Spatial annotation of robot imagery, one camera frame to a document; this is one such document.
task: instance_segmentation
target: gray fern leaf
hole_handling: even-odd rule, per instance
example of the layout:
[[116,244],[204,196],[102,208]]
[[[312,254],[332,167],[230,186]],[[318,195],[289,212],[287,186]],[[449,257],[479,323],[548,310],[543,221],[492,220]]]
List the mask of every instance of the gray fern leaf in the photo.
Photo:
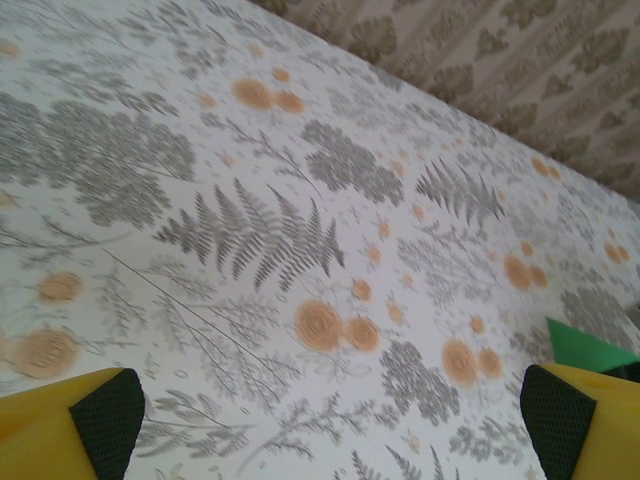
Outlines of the gray fern leaf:
[[279,213],[245,189],[238,179],[234,180],[234,187],[240,206],[216,186],[219,216],[198,193],[197,218],[180,210],[180,221],[170,218],[154,238],[179,245],[184,253],[195,251],[203,264],[215,245],[218,271],[224,275],[225,265],[230,261],[236,280],[252,262],[259,260],[254,278],[256,290],[277,270],[280,289],[287,291],[300,274],[316,266],[321,266],[329,276],[332,259],[344,267],[336,221],[332,219],[329,228],[323,231],[315,200],[311,200],[311,213],[306,219],[297,206],[273,188]]
[[358,480],[382,480],[382,474],[365,465],[355,450],[351,452],[351,460],[353,467],[356,469]]
[[436,202],[440,208],[445,208],[457,218],[466,213],[468,225],[476,218],[482,229],[485,219],[490,215],[498,220],[505,215],[495,189],[487,187],[482,176],[478,175],[478,179],[475,179],[462,168],[461,175],[457,174],[442,160],[434,163],[431,169],[425,167],[425,170],[426,176],[420,177],[416,191],[426,195],[429,200]]
[[[386,446],[387,450],[393,456],[393,459],[396,461],[400,470],[402,471],[402,480],[420,480],[422,478],[422,472],[416,468],[409,460],[400,456],[398,452],[396,452],[389,445]],[[435,480],[444,480],[443,478],[438,478],[436,476]]]
[[440,459],[438,458],[438,454],[436,453],[433,445],[431,446],[431,454],[433,455],[433,480],[444,480],[444,473],[442,472],[442,465],[440,464]]

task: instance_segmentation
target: yellow plastic part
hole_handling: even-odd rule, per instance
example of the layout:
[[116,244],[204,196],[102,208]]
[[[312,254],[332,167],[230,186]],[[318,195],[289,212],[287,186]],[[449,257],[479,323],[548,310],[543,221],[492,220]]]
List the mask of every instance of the yellow plastic part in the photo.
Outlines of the yellow plastic part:
[[565,365],[542,365],[597,401],[572,480],[640,478],[640,383]]
[[100,370],[0,398],[0,479],[95,480],[68,409],[121,371]]

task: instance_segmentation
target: green paper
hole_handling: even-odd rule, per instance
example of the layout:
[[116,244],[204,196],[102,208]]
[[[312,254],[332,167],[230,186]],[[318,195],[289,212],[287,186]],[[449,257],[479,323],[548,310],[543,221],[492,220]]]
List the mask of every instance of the green paper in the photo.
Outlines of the green paper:
[[561,365],[599,373],[640,360],[626,350],[551,318],[547,318],[547,324],[553,357]]

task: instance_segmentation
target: floral tablecloth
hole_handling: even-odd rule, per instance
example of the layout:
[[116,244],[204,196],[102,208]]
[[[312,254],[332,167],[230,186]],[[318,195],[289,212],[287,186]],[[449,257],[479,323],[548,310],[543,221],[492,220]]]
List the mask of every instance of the floral tablecloth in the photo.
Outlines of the floral tablecloth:
[[245,2],[0,3],[0,395],[113,365],[132,479],[543,478],[545,317],[626,349],[628,203]]

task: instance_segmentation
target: orange flower print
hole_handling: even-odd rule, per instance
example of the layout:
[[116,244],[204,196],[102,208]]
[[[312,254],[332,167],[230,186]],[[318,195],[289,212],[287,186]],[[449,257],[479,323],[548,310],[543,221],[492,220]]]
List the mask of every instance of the orange flower print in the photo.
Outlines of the orange flower print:
[[620,258],[625,262],[628,262],[631,258],[631,255],[629,255],[629,250],[624,247],[618,247],[618,255],[620,255]]
[[15,206],[17,206],[17,203],[11,195],[0,192],[0,208],[10,208]]
[[549,176],[549,169],[538,157],[533,157],[531,159],[531,164],[533,165],[534,170],[540,175],[542,175],[543,177]]
[[378,247],[376,247],[375,245],[369,245],[367,247],[367,255],[372,265],[375,265],[375,266],[380,265],[380,260],[382,259],[382,253],[380,253],[380,249]]
[[615,264],[622,263],[622,258],[620,258],[620,252],[615,246],[611,245],[609,242],[605,242],[604,251],[607,252],[607,256],[613,263]]
[[351,286],[351,294],[358,300],[368,302],[371,300],[371,287],[365,280],[354,280]]
[[393,171],[396,172],[396,175],[399,177],[404,177],[404,165],[402,165],[399,161],[394,160],[391,162],[391,166],[393,167]]
[[341,323],[333,307],[315,299],[302,303],[295,314],[298,339],[316,352],[330,352],[338,347]]
[[387,220],[380,219],[378,220],[378,236],[381,239],[389,238],[391,235],[391,226]]
[[524,253],[527,257],[533,255],[533,247],[529,242],[522,242],[520,248],[522,249],[522,253]]
[[205,108],[215,108],[218,106],[218,102],[208,93],[201,93],[198,95],[198,99],[200,100],[200,104]]
[[276,105],[287,113],[295,113],[296,115],[304,112],[304,101],[292,92],[276,93]]
[[387,312],[389,313],[391,321],[396,325],[402,325],[404,323],[404,312],[396,302],[391,300],[387,302]]
[[17,373],[46,380],[71,370],[79,353],[78,344],[67,332],[40,330],[18,341],[8,360]]
[[549,165],[549,175],[555,178],[556,180],[560,180],[560,172],[553,165]]
[[413,214],[418,220],[424,220],[424,210],[422,210],[422,207],[420,205],[413,205]]
[[274,68],[273,69],[273,78],[278,80],[279,82],[288,82],[291,80],[291,75],[284,68]]
[[502,360],[490,348],[480,350],[480,353],[478,353],[478,366],[480,371],[489,378],[499,378],[502,375]]
[[233,96],[247,107],[256,110],[269,110],[273,105],[273,97],[267,87],[258,80],[242,78],[233,82]]
[[361,352],[372,352],[380,342],[378,328],[367,317],[356,317],[343,327],[344,336],[349,343]]
[[514,256],[507,255],[504,259],[504,272],[511,285],[522,292],[529,290],[531,279],[529,278],[529,269],[522,261]]
[[442,366],[456,384],[470,387],[476,382],[477,366],[471,349],[459,340],[449,340],[442,348]]
[[49,304],[69,303],[82,290],[80,277],[70,272],[51,273],[36,288],[38,299]]
[[474,333],[484,333],[484,320],[480,315],[471,316],[471,330]]
[[405,273],[402,275],[402,283],[405,287],[413,287],[413,277],[410,274]]
[[264,57],[264,50],[262,50],[262,47],[260,45],[258,45],[257,43],[251,43],[249,44],[249,52],[251,53],[251,55],[253,55],[255,58],[262,58]]
[[22,49],[9,40],[0,40],[0,55],[15,60],[22,53]]
[[533,266],[529,268],[529,273],[531,274],[531,281],[536,287],[546,288],[549,285],[547,274],[540,267]]

